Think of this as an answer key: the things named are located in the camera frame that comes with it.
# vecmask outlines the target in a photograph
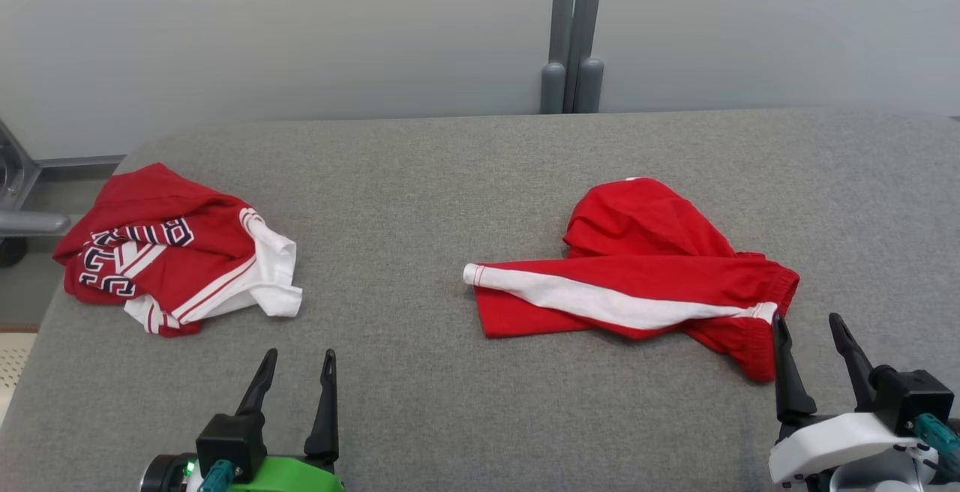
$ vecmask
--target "gray upholstered table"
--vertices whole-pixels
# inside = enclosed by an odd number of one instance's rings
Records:
[[[827,314],[874,363],[960,389],[960,125],[859,109],[267,123],[170,137],[163,161],[298,243],[299,317],[245,310],[162,339],[55,295],[0,430],[0,488],[137,486],[192,450],[263,352],[273,452],[297,452],[338,353],[351,492],[757,490],[771,386],[683,334],[483,338],[468,262],[561,257],[591,185],[656,177],[741,250],[797,270],[795,355],[825,413],[853,407]]]

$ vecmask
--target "white stripe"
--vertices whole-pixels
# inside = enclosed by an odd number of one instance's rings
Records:
[[[220,287],[220,286],[223,286],[223,284],[226,284],[228,280],[237,276],[237,274],[242,273],[244,269],[251,266],[251,264],[253,264],[255,260],[257,260],[257,256],[251,256],[250,259],[246,260],[246,262],[241,263],[240,266],[236,267],[229,273],[223,274],[223,276],[220,276],[217,280],[213,280],[211,283],[206,284],[206,286],[203,287],[203,289],[201,289],[200,291],[198,291],[196,295],[189,298],[185,303],[179,305],[179,307],[177,307],[177,310],[171,310],[170,312],[167,312],[167,313],[172,315],[172,317],[174,318],[179,318],[186,311],[190,311],[190,314],[188,316],[179,320],[179,321],[182,321],[182,323],[190,323],[196,317],[198,317],[197,311],[190,310],[190,308],[196,307],[198,303],[205,300],[207,297],[212,296],[214,293],[218,293],[218,290],[220,290],[221,293],[222,291],[225,291],[225,290],[232,290],[233,284],[227,284],[227,286],[224,286],[224,287]],[[216,304],[219,304],[217,303],[216,298],[211,297],[205,303],[203,303],[203,306],[200,308],[200,310],[206,311],[209,308],[213,308],[214,305]]]
[[[119,273],[119,272],[120,272],[120,269],[123,268],[123,265],[124,265],[124,260],[123,260],[123,245],[124,245],[124,244],[127,244],[127,243],[123,243],[123,244],[121,244],[120,246],[118,246],[118,247],[116,247],[116,248],[113,249],[113,252],[114,252],[114,254],[113,254],[113,272],[114,272],[114,273]]]
[[[463,281],[506,291],[537,307],[554,308],[630,329],[662,329],[689,319],[714,317],[757,317],[771,323],[777,311],[776,303],[741,308],[633,297],[554,274],[482,267],[474,263],[463,268]]]
[[[150,266],[150,264],[153,263],[154,260],[156,260],[161,254],[163,254],[164,250],[166,249],[167,247],[162,244],[148,244],[145,247],[146,252],[138,253],[137,259],[135,259],[134,262],[124,270],[124,272],[117,274],[123,275],[129,279],[133,279],[133,277],[140,274],[140,271],[146,269],[147,266]]]
[[[130,240],[122,245],[120,245],[120,251],[123,255],[123,260],[120,262],[120,268],[116,270],[116,273],[122,274],[122,271],[127,267],[130,267],[131,264],[134,264],[141,256],[147,253],[147,247],[140,245],[135,240]]]

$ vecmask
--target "pant leg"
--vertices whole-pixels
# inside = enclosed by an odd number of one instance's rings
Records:
[[[789,307],[799,280],[758,257],[596,256],[469,264],[463,271],[463,281],[478,288],[492,338],[592,326],[642,341],[685,322],[720,321],[700,325],[709,332],[707,346],[733,356],[758,382],[773,378],[770,323]],[[559,324],[557,314],[572,317],[569,324]]]

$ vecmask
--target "floor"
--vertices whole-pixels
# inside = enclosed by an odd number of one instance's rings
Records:
[[[34,347],[36,334],[26,332],[0,332],[0,425],[3,425],[7,408],[14,397],[14,389],[20,381],[23,365]]]
[[[46,168],[31,189],[26,211],[83,213],[89,211],[116,165]],[[39,325],[63,267],[51,255],[59,238],[28,238],[27,256],[11,267],[0,267],[0,324]]]

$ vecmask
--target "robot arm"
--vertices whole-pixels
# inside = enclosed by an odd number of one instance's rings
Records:
[[[816,415],[791,354],[786,321],[772,321],[781,433],[770,452],[770,477],[783,488],[922,491],[960,481],[960,439],[945,423],[953,393],[925,370],[873,367],[839,314],[830,314],[837,352],[847,363],[856,409]]]
[[[303,457],[271,457],[263,444],[263,398],[275,367],[277,350],[270,349],[236,412],[214,415],[196,438],[196,452],[154,458],[140,492],[343,492],[333,474],[340,457],[333,349],[327,349],[323,359],[322,395]]]

